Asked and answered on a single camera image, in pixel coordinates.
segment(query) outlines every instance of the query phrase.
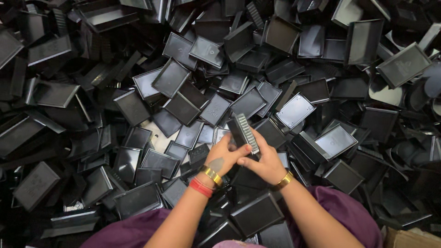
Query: gold bracelet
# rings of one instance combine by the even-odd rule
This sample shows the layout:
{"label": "gold bracelet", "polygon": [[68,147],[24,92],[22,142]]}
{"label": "gold bracelet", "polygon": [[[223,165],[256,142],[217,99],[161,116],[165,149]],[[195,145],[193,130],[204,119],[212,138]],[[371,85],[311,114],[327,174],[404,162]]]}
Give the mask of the gold bracelet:
{"label": "gold bracelet", "polygon": [[222,178],[214,170],[204,165],[202,166],[201,171],[211,178],[219,187],[222,186]]}
{"label": "gold bracelet", "polygon": [[288,185],[292,180],[294,180],[294,176],[292,175],[291,171],[288,171],[288,173],[286,173],[286,176],[280,182],[274,185],[274,189],[281,190],[286,185]]}

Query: red thread bracelet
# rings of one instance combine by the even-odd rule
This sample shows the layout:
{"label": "red thread bracelet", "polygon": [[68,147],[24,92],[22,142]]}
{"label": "red thread bracelet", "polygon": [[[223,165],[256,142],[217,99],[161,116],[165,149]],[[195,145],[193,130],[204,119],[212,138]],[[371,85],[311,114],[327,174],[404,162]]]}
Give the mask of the red thread bracelet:
{"label": "red thread bracelet", "polygon": [[205,195],[208,198],[211,198],[211,195],[213,194],[213,190],[209,187],[205,186],[198,178],[193,178],[190,182],[190,187],[198,191],[199,193]]}

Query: wrist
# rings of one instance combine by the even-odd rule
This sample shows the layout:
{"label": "wrist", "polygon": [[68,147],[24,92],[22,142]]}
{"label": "wrist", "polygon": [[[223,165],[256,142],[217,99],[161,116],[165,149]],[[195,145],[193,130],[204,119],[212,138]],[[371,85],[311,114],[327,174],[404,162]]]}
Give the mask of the wrist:
{"label": "wrist", "polygon": [[205,186],[209,188],[214,188],[216,186],[216,183],[211,179],[209,176],[205,175],[202,172],[199,172],[199,174],[196,176],[201,183],[203,183]]}

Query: purple clothing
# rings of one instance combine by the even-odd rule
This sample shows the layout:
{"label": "purple clothing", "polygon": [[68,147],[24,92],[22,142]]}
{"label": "purple clothing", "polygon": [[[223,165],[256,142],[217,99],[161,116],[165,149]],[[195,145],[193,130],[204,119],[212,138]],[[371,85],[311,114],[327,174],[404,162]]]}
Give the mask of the purple clothing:
{"label": "purple clothing", "polygon": [[[318,203],[336,220],[344,225],[366,248],[381,248],[382,237],[380,230],[367,210],[350,196],[326,187],[314,186],[308,188]],[[148,211],[132,216],[126,220],[108,225],[90,237],[81,248],[142,248],[156,229],[170,213],[167,209]],[[306,247],[305,241],[295,222],[285,213],[295,247]],[[221,242],[215,248],[226,248],[230,243]]]}

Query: pile of black plastic parts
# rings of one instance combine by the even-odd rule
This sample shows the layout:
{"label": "pile of black plastic parts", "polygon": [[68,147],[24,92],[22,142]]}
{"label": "pile of black plastic parts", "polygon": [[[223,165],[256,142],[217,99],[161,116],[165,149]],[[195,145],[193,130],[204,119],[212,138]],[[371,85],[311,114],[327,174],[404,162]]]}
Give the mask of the pile of black plastic parts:
{"label": "pile of black plastic parts", "polygon": [[[305,187],[441,237],[440,31],[440,0],[3,0],[0,244],[173,208],[239,114]],[[223,181],[195,246],[293,247],[278,192]]]}

